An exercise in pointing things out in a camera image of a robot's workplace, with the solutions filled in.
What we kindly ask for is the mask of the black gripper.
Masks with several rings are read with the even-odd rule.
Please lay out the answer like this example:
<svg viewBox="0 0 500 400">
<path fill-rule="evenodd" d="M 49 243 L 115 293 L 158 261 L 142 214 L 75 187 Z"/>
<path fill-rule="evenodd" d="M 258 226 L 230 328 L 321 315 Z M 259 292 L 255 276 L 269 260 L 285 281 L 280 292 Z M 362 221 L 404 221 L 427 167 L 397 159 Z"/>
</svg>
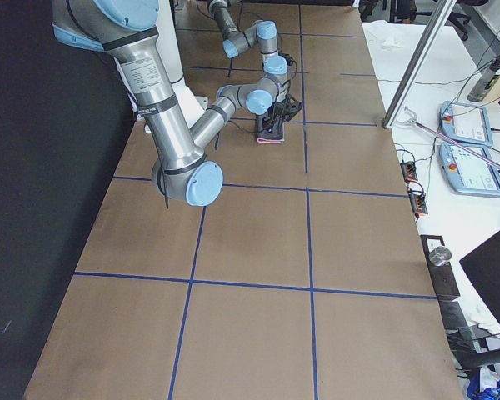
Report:
<svg viewBox="0 0 500 400">
<path fill-rule="evenodd" d="M 275 102 L 267 111 L 266 124 L 291 121 L 303 109 L 303 102 L 287 94 L 281 102 Z"/>
</svg>

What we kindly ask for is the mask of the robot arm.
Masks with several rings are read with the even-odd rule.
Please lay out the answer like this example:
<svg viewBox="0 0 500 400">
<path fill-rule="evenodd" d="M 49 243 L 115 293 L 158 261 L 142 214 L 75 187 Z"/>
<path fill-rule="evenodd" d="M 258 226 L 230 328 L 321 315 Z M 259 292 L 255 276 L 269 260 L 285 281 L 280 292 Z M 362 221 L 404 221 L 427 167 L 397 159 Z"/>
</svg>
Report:
<svg viewBox="0 0 500 400">
<path fill-rule="evenodd" d="M 167 1 L 54 1 L 52 26 L 65 45 L 114 57 L 145 118 L 158 160 L 152 182 L 166 200 L 207 206 L 221 192 L 223 171 L 208 160 L 206 146 L 245 108 L 256 116 L 256 139 L 281 143 L 283 124 L 302 104 L 290 93 L 288 57 L 279 50 L 275 22 L 258 19 L 241 31 L 228 11 L 229 1 L 209 1 L 207 10 L 233 59 L 259 46 L 263 75 L 255 83 L 227 85 L 199 117 L 182 110 L 177 88 L 185 85 L 173 13 Z"/>
<path fill-rule="evenodd" d="M 262 61 L 272 56 L 279 56 L 278 30 L 276 23 L 270 20 L 256 20 L 249 28 L 241 31 L 232 19 L 229 8 L 236 1 L 207 1 L 209 15 L 216 22 L 222 34 L 222 48 L 230 59 L 249 51 L 256 44 L 260 47 Z"/>
</svg>

